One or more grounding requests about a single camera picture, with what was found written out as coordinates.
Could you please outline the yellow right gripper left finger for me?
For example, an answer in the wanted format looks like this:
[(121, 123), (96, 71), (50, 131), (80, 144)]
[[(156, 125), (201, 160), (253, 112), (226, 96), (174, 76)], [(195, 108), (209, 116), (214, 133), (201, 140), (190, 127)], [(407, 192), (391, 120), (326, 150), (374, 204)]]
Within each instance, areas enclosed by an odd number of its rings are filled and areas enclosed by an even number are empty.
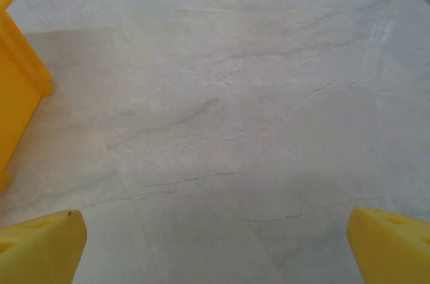
[(80, 211), (66, 210), (1, 228), (2, 283), (71, 283), (87, 241)]

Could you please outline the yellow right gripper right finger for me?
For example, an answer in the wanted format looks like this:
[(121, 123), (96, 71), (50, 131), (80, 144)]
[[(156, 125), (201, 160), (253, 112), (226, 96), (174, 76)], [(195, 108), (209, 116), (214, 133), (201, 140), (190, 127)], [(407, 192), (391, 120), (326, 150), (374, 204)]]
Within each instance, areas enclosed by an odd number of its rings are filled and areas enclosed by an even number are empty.
[(429, 282), (429, 222), (358, 207), (347, 238), (365, 283)]

